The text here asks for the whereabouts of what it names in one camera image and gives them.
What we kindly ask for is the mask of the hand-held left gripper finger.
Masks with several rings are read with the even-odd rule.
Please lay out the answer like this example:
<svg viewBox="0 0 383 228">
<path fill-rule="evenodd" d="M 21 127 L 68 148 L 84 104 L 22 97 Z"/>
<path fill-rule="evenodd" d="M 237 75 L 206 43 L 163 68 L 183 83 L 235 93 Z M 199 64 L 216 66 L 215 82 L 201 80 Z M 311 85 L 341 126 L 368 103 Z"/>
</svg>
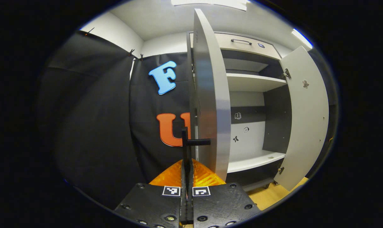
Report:
<svg viewBox="0 0 383 228">
<path fill-rule="evenodd" d="M 183 173 L 183 161 L 179 160 L 150 183 L 135 184 L 115 214 L 141 228 L 181 227 L 187 217 Z"/>
<path fill-rule="evenodd" d="M 261 214 L 239 183 L 225 183 L 195 159 L 188 177 L 187 216 L 194 228 L 234 228 Z"/>
</svg>

